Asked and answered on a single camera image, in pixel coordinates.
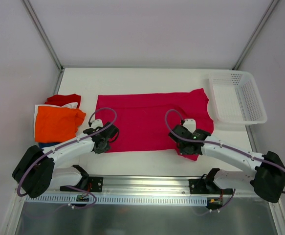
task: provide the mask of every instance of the perforated white strip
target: perforated white strip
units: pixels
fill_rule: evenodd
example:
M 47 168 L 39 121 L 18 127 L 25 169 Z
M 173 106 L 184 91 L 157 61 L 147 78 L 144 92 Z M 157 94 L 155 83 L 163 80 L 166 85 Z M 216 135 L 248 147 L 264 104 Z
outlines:
M 37 198 L 26 197 L 26 202 L 42 203 L 81 203 L 76 202 L 78 194 L 44 193 Z M 207 198 L 200 196 L 127 196 L 127 195 L 96 195 L 97 204 L 118 205 L 166 205 L 166 206 L 206 206 Z

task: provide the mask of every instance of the dark red cloth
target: dark red cloth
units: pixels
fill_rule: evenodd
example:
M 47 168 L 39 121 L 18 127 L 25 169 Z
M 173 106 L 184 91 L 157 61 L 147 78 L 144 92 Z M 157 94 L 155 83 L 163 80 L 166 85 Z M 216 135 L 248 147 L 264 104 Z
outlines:
M 168 137 L 164 122 L 165 113 L 176 109 L 184 118 L 196 120 L 197 128 L 212 133 L 213 120 L 207 113 L 209 99 L 203 89 L 189 93 L 99 95 L 96 109 L 113 108 L 117 112 L 115 126 L 119 137 L 111 143 L 110 152 L 150 151 L 176 149 L 176 143 Z M 96 114 L 103 123 L 113 120 L 113 112 L 102 110 Z M 179 116 L 172 112 L 168 123 L 173 129 L 180 124 Z M 197 155 L 183 155 L 197 160 Z
M 81 96 L 77 94 L 69 94 L 69 95 L 56 94 L 54 96 L 49 97 L 44 104 L 63 106 L 69 103 L 77 102 L 78 103 L 77 108 L 79 108 L 80 100 Z

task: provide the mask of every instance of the laundry basket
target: laundry basket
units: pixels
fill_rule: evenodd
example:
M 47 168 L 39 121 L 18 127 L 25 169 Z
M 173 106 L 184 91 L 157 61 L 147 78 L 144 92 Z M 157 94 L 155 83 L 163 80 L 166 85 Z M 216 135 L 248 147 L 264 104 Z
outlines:
M 218 122 L 252 125 L 267 121 L 265 108 L 252 74 L 225 70 L 211 74 L 209 80 Z

